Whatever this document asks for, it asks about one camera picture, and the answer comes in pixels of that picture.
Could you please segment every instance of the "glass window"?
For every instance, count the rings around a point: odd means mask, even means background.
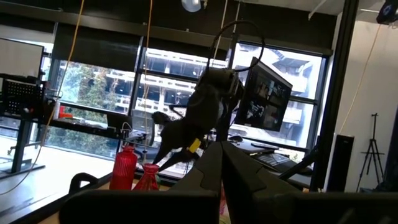
[[[108,126],[106,115],[102,113],[68,106],[64,106],[64,113],[72,114],[74,122],[80,122],[81,125],[104,129]],[[55,127],[49,128],[45,143],[49,147],[59,147],[104,157],[114,157],[118,146],[118,140],[115,139]]]
[[[147,86],[147,100],[144,104],[145,88]],[[161,111],[173,119],[180,116],[169,110],[169,105],[186,105],[189,97],[195,91],[195,83],[162,78],[153,75],[141,76],[135,109],[153,113]],[[185,114],[185,109],[177,109]]]
[[[144,84],[146,84],[147,87],[146,105],[144,105],[144,95],[146,93]],[[161,111],[169,115],[172,119],[179,119],[179,115],[169,110],[169,105],[186,105],[188,98],[194,92],[195,85],[196,84],[192,82],[183,82],[153,75],[147,75],[145,79],[142,75],[135,109],[136,111],[144,111],[146,106],[147,112],[153,113]],[[183,116],[185,115],[185,108],[176,108],[175,110]],[[162,127],[155,125],[155,139],[154,144],[152,145],[154,148],[159,148],[160,146],[160,142],[162,140],[160,136],[161,131]],[[165,159],[159,162],[159,165],[165,163],[173,153],[175,153],[175,151],[169,153]],[[185,163],[179,163],[162,171],[162,174],[182,178],[191,167],[192,163],[189,163],[188,165]]]
[[[66,63],[61,61],[57,85],[60,84]],[[134,77],[134,72],[70,62],[61,87],[60,100],[126,114]]]
[[[19,128],[20,122],[21,121],[19,121],[18,119],[1,118],[0,126],[5,126],[5,127],[9,127],[9,128]],[[10,130],[10,129],[0,128],[0,135],[7,136],[10,138],[16,138],[18,135],[18,132]]]
[[[261,47],[237,44],[233,67],[250,66],[252,58],[258,57],[260,51]],[[321,57],[265,48],[261,61],[293,85],[293,96],[314,99],[322,62]],[[243,83],[246,82],[247,75],[248,72],[239,74]]]
[[[118,140],[78,131],[49,127],[45,145],[47,147],[114,158]]]
[[[279,144],[306,147],[312,110],[313,105],[290,101],[279,132],[232,124],[229,133]]]
[[[42,66],[40,68],[41,71],[44,72],[44,75],[42,76],[42,81],[48,81],[49,80],[50,67],[51,67],[51,58],[43,57]]]
[[[148,70],[181,75],[184,77],[198,78],[205,69],[207,63],[207,58],[205,57],[165,50],[147,49],[146,54]],[[211,60],[210,65],[215,68],[225,68],[227,63],[222,60]]]

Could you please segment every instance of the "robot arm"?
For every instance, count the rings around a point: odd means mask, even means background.
[[[250,24],[256,28],[262,44],[258,60],[250,67],[240,70],[210,68],[210,58],[214,54],[218,39],[226,29],[236,24]],[[185,117],[164,123],[160,134],[162,142],[153,164],[160,162],[172,149],[181,147],[182,150],[175,153],[160,167],[159,171],[178,162],[188,162],[199,158],[196,150],[203,145],[204,136],[213,128],[217,128],[220,120],[230,117],[243,96],[243,84],[239,80],[238,73],[252,69],[260,61],[264,47],[264,35],[258,26],[250,21],[230,22],[218,32],[210,47],[206,69],[195,87],[195,92],[188,100]]]

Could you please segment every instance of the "cable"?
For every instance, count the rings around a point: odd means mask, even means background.
[[[148,18],[148,28],[147,28],[147,41],[146,41],[146,50],[148,50],[149,47],[149,34],[150,34],[150,21],[152,19],[152,6],[153,6],[154,2],[153,0],[150,0],[150,5],[149,5],[149,18]],[[145,133],[148,133],[147,129],[148,129],[148,121],[147,121],[147,96],[148,96],[148,91],[149,88],[147,88],[147,67],[148,67],[148,56],[147,53],[145,53],[145,69],[144,69],[144,79],[145,79],[145,83],[144,83],[144,90],[145,90],[145,94],[144,94],[144,116],[145,116]],[[146,160],[147,160],[147,143],[148,143],[148,139],[145,138],[145,146],[144,146],[144,158],[142,160],[142,163],[145,164]]]
[[[224,13],[223,13],[223,18],[222,18],[222,20],[221,20],[221,29],[222,29],[223,26],[224,26],[225,13],[226,13],[226,7],[227,7],[227,5],[228,5],[228,0],[225,0]],[[220,36],[220,37],[218,38],[218,40],[217,40],[216,50],[215,50],[215,52],[214,52],[214,57],[213,57],[213,61],[212,61],[212,63],[211,63],[211,66],[213,66],[214,61],[216,60],[217,50],[218,50],[218,46],[219,46],[219,44],[220,44],[220,40],[221,40],[221,36]]]
[[[123,129],[123,130],[128,130],[128,129],[124,129],[124,125],[127,125],[127,126],[129,126],[129,128],[130,128],[130,132],[132,132],[132,128],[131,128],[131,126],[130,126],[130,124],[129,124],[129,123],[127,123],[127,122],[123,122],[123,125],[122,125],[122,129]]]
[[[56,102],[57,102],[58,99],[59,99],[60,92],[61,92],[61,87],[62,87],[62,83],[63,83],[63,80],[64,80],[64,78],[65,78],[66,72],[67,72],[68,64],[69,64],[69,62],[70,62],[70,60],[71,60],[71,58],[72,58],[72,54],[73,54],[73,51],[74,51],[74,49],[75,49],[77,31],[78,31],[78,28],[79,28],[80,19],[81,19],[81,13],[83,12],[83,6],[84,6],[84,4],[85,4],[85,0],[81,0],[79,16],[78,16],[77,23],[76,23],[76,28],[75,28],[75,35],[73,36],[72,47],[71,47],[71,49],[70,49],[70,53],[69,53],[67,65],[66,65],[65,70],[64,70],[64,72],[63,72],[63,76],[62,76],[61,84],[60,84],[60,89],[59,89],[59,91],[58,91],[58,93],[57,93],[57,97],[56,97]],[[38,153],[37,153],[37,156],[36,156],[36,159],[35,159],[34,163],[33,163],[32,166],[30,167],[29,171],[26,173],[26,175],[24,176],[24,178],[22,178],[22,180],[18,182],[18,184],[16,184],[15,186],[13,186],[13,188],[11,188],[11,189],[9,189],[9,190],[7,190],[7,191],[1,193],[0,196],[1,196],[1,195],[8,194],[9,192],[12,192],[14,189],[16,189],[18,186],[20,186],[20,184],[23,183],[23,181],[27,178],[27,176],[32,172],[34,166],[36,165],[37,159],[38,159],[39,156],[40,156],[40,152],[42,151],[42,148],[43,148],[43,145],[44,145],[44,141],[45,141],[45,137],[46,137],[47,131],[49,130],[50,122],[51,122],[51,119],[52,119],[52,117],[53,117],[53,115],[54,115],[54,112],[55,112],[55,107],[53,107],[53,109],[52,109],[52,111],[51,111],[51,115],[50,115],[50,117],[49,117],[49,120],[47,121],[47,124],[45,125],[44,134],[43,134],[43,137],[42,137],[42,140],[41,140],[41,143],[40,143],[39,151],[38,151]]]
[[[355,91],[355,94],[354,94],[353,101],[351,102],[351,106],[349,107],[347,116],[346,116],[346,118],[345,118],[344,121],[343,121],[343,125],[341,125],[340,134],[341,134],[341,133],[343,132],[343,130],[344,130],[344,127],[345,127],[345,125],[346,125],[347,119],[348,119],[349,115],[351,114],[351,110],[353,109],[353,106],[354,106],[356,97],[357,97],[357,95],[358,95],[359,89],[360,89],[361,86],[362,86],[363,77],[365,76],[366,69],[368,68],[368,63],[369,63],[369,60],[370,60],[370,58],[371,58],[374,45],[376,44],[376,40],[377,40],[377,37],[378,37],[378,35],[379,35],[380,28],[381,28],[381,25],[379,25],[379,27],[377,28],[377,32],[376,32],[376,35],[374,36],[374,40],[373,40],[373,43],[372,43],[371,51],[369,52],[368,59],[366,59],[366,63],[365,63],[365,67],[363,68],[363,72],[362,72],[361,79],[359,80],[358,86],[356,87],[356,91]]]
[[[260,55],[259,55],[257,61],[255,61],[252,65],[250,65],[250,66],[247,67],[247,68],[236,69],[236,70],[234,70],[234,71],[235,71],[235,72],[244,72],[244,71],[248,71],[248,70],[252,69],[254,66],[256,66],[256,65],[260,62],[260,60],[261,60],[261,58],[262,58],[262,54],[264,53],[264,48],[266,47],[266,43],[265,43],[265,40],[264,40],[264,39],[265,39],[265,38],[264,38],[264,34],[261,32],[260,28],[259,28],[255,23],[253,23],[253,22],[251,22],[251,21],[246,21],[246,20],[233,21],[233,22],[230,22],[229,24],[226,24],[226,25],[217,33],[217,35],[214,37],[213,43],[211,44],[211,47],[210,47],[210,55],[209,55],[209,57],[207,58],[206,73],[208,73],[209,70],[210,70],[210,60],[211,60],[211,56],[213,55],[213,51],[214,51],[214,49],[215,49],[215,45],[216,45],[216,43],[217,43],[218,38],[222,35],[223,32],[225,32],[228,28],[230,28],[231,26],[233,26],[233,25],[235,25],[235,24],[250,24],[250,25],[252,25],[252,26],[256,29],[257,35],[261,38],[261,51],[260,51]]]

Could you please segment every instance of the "tripod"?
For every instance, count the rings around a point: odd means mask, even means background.
[[[356,191],[358,192],[359,189],[359,185],[361,183],[361,179],[363,176],[363,171],[365,170],[365,166],[366,166],[366,162],[368,161],[368,169],[366,171],[366,175],[369,175],[369,169],[371,166],[371,161],[372,161],[372,157],[373,157],[373,163],[374,163],[374,169],[376,171],[376,178],[377,178],[377,184],[380,184],[380,180],[379,180],[379,172],[377,171],[377,163],[376,163],[376,156],[377,159],[379,161],[379,166],[380,166],[380,171],[381,171],[381,178],[384,177],[384,173],[383,173],[383,168],[381,166],[381,161],[380,161],[380,153],[379,153],[379,149],[377,148],[377,142],[376,142],[376,120],[377,120],[377,116],[378,114],[372,114],[372,117],[374,118],[373,120],[373,136],[370,139],[370,143],[369,143],[369,147],[368,147],[368,151],[366,151],[366,155],[365,155],[365,161],[363,162],[363,166],[362,166],[362,171],[361,174],[359,175],[359,181],[358,181],[358,185],[356,186]]]

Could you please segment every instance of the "green foliage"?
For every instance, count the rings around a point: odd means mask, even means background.
[[[106,74],[110,71],[107,68],[71,63],[61,88],[62,100],[83,106],[114,110],[117,100],[114,87],[117,80],[110,83],[109,92],[105,91]],[[75,108],[65,108],[65,112],[71,113],[76,118],[106,123],[105,114]],[[115,151],[113,146],[115,142],[110,144],[110,141],[116,140],[59,128],[51,128],[47,138],[47,144],[101,156],[111,156],[111,152]]]

